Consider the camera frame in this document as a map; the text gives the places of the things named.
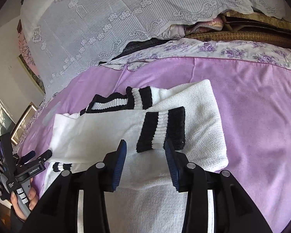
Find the person's left hand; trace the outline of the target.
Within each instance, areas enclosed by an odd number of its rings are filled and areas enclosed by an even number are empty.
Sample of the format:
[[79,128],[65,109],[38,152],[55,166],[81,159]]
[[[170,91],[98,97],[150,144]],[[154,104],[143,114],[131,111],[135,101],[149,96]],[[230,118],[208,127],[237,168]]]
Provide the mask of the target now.
[[[39,196],[35,190],[35,188],[32,185],[34,178],[30,179],[30,185],[31,188],[29,190],[28,193],[28,200],[29,202],[29,209],[32,211],[34,209],[34,207],[36,206],[36,204],[39,201]],[[12,207],[14,209],[14,212],[16,214],[16,216],[21,220],[21,221],[26,221],[26,219],[28,218],[28,216],[26,216],[23,211],[22,211],[22,205],[23,203],[20,201],[17,192],[12,192],[11,193],[11,197],[10,197],[11,203],[12,203]]]

